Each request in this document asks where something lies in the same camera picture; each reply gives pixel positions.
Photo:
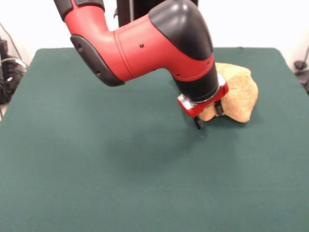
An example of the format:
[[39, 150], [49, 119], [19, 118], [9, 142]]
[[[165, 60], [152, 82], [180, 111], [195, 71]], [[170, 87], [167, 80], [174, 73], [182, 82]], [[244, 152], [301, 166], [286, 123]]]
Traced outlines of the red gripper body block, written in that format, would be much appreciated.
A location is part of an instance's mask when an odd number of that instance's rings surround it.
[[220, 84], [217, 92], [206, 101], [192, 102], [181, 94], [177, 97], [177, 102], [190, 117], [195, 118], [196, 116], [199, 116], [205, 108], [209, 107], [216, 101], [221, 100], [228, 93], [228, 91], [228, 84], [225, 82], [224, 84]]

